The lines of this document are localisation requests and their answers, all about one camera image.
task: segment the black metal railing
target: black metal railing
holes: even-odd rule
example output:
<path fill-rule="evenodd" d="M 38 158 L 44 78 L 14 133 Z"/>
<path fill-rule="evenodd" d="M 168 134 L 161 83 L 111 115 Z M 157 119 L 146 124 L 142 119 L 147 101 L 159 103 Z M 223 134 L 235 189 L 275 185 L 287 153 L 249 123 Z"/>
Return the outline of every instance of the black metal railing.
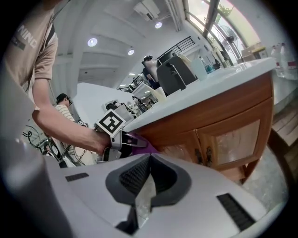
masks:
<path fill-rule="evenodd" d="M 161 56 L 157 57 L 156 60 L 159 60 L 162 56 L 167 54 L 170 51 L 173 51 L 175 54 L 179 54 L 182 51 L 188 49 L 189 47 L 193 46 L 195 42 L 192 40 L 191 36 L 183 39 L 182 41 L 178 42 L 176 45 L 174 45 L 172 48 L 168 49 L 165 53 L 163 53 Z M 128 87 L 121 87 L 118 88 L 121 91 L 132 93 L 141 83 L 144 82 L 142 73 L 140 73 Z"/>

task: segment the wooden drawer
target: wooden drawer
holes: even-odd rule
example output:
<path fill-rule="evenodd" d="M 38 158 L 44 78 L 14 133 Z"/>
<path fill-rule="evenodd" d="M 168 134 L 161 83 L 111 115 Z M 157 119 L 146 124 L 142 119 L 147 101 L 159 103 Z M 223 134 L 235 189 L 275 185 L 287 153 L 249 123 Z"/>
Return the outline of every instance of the wooden drawer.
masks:
<path fill-rule="evenodd" d="M 272 97 L 271 72 L 135 130 L 149 141 L 202 128 Z"/>

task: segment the cabinet door handle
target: cabinet door handle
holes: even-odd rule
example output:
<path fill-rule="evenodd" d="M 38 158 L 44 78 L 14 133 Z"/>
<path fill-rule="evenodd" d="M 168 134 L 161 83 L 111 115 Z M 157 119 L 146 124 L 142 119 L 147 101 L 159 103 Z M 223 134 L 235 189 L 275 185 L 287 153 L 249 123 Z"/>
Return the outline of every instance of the cabinet door handle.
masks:
<path fill-rule="evenodd" d="M 201 152 L 199 149 L 195 149 L 195 155 L 197 157 L 199 165 L 203 165 L 203 159 L 202 159 L 202 155 L 201 155 Z"/>
<path fill-rule="evenodd" d="M 211 165 L 212 165 L 212 150 L 211 150 L 210 146 L 207 147 L 206 155 L 207 155 L 207 167 L 211 167 Z"/>

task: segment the cabinet door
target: cabinet door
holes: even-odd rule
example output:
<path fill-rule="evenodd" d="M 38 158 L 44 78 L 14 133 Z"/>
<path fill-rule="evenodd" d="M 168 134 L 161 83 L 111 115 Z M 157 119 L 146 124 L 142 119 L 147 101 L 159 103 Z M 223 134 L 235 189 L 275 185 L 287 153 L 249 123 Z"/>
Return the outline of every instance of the cabinet door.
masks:
<path fill-rule="evenodd" d="M 196 131 L 184 132 L 167 138 L 155 139 L 151 144 L 164 155 L 203 164 L 201 147 Z"/>
<path fill-rule="evenodd" d="M 218 170 L 239 167 L 261 157 L 270 134 L 273 101 L 221 122 L 197 129 L 202 155 Z"/>

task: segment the forearm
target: forearm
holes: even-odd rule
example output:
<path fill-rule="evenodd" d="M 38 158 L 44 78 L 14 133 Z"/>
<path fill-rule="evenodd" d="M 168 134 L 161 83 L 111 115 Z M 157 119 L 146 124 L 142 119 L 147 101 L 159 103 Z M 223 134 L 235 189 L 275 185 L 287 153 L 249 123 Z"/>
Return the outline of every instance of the forearm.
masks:
<path fill-rule="evenodd" d="M 48 135 L 69 145 L 102 154 L 109 146 L 110 139 L 106 133 L 80 126 L 68 120 L 52 105 L 46 105 L 35 110 L 32 117 L 36 124 Z"/>

